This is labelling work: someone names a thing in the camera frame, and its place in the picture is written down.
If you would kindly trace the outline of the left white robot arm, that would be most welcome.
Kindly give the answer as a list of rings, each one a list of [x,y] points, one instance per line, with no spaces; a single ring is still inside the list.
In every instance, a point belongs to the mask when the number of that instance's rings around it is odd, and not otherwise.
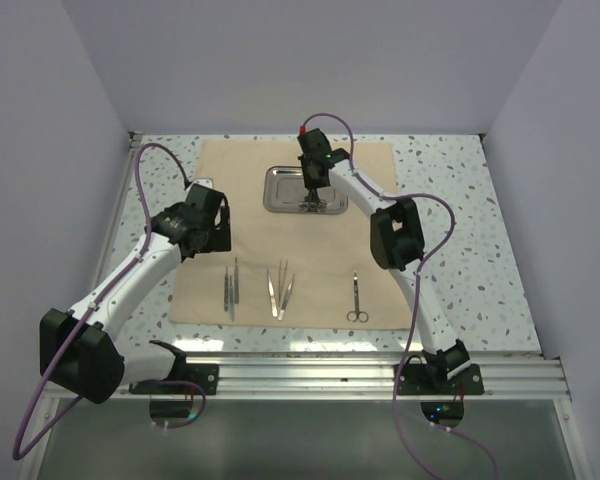
[[[165,392],[181,390],[188,379],[181,350],[155,341],[133,357],[118,350],[117,337],[146,296],[184,260],[230,249],[227,196],[190,186],[184,201],[150,218],[134,250],[100,285],[67,311],[50,309],[43,316],[42,378],[94,404],[131,383],[154,381]]]

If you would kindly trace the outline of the straight steel tweezers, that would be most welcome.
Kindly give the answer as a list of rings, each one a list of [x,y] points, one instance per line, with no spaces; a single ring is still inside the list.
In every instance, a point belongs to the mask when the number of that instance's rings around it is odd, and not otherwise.
[[[272,281],[269,269],[267,269],[267,271],[266,271],[266,276],[267,276],[268,295],[269,295],[269,301],[270,301],[270,307],[271,307],[271,316],[273,318],[277,319],[278,315],[279,315],[278,307],[277,307],[277,298],[276,298],[276,292],[275,292],[275,288],[273,285],[273,281]]]

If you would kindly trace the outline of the crossing steel tweezers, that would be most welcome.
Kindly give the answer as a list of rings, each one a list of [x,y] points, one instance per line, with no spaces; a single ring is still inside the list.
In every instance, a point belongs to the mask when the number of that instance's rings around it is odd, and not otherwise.
[[[284,294],[282,296],[282,299],[281,299],[281,302],[279,305],[279,309],[278,309],[278,315],[277,315],[278,321],[282,321],[284,318],[285,312],[288,308],[288,304],[290,302],[290,298],[292,295],[294,281],[295,281],[295,276],[292,276],[291,280],[289,281],[288,286],[284,290]]]

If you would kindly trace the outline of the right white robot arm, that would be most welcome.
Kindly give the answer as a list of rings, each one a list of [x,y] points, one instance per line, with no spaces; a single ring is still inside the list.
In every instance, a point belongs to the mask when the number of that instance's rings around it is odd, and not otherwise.
[[[308,189],[331,186],[344,194],[370,222],[370,251],[401,289],[422,345],[420,377],[437,392],[448,392],[471,365],[466,347],[446,318],[432,287],[423,279],[424,262],[440,248],[425,250],[415,200],[417,194],[393,195],[373,182],[353,163],[351,154],[334,149],[319,129],[299,129],[299,160]]]

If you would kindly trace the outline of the ribbed scalpel handle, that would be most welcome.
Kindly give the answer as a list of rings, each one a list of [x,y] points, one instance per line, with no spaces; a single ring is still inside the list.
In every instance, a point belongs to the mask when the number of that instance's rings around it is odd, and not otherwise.
[[[231,322],[235,321],[235,308],[236,308],[236,290],[234,286],[233,277],[229,277],[228,292],[228,315]]]

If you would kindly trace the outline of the steel surgical scissors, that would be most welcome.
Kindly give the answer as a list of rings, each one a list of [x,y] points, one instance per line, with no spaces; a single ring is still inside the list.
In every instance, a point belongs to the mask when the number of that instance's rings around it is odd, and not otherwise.
[[[352,276],[353,308],[347,313],[346,318],[349,322],[367,323],[369,314],[361,309],[359,294],[359,277],[356,271]]]

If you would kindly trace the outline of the steel instrument tray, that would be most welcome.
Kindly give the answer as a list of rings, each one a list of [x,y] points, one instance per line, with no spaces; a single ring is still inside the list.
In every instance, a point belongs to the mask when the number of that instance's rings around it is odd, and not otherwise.
[[[299,203],[307,196],[304,186],[302,169],[300,167],[273,166],[265,175],[263,205],[272,213],[301,213]],[[348,198],[333,187],[316,189],[319,197],[327,203],[325,215],[343,214],[348,208]]]

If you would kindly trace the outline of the beige cloth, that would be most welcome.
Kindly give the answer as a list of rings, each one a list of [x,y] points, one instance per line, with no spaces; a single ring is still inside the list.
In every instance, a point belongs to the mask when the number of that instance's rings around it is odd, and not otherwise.
[[[230,206],[232,249],[199,254],[176,272],[169,320],[181,325],[231,325],[345,330],[353,307],[352,276],[359,277],[366,330],[401,330],[411,310],[370,251],[368,218],[354,205],[339,215],[272,213],[263,205],[265,175],[273,166],[295,166],[300,148],[291,141],[214,140],[202,146],[196,168],[211,178]],[[238,257],[240,303],[231,322],[223,309],[225,268],[233,277]],[[266,271],[277,307],[295,276],[282,321],[271,316]]]

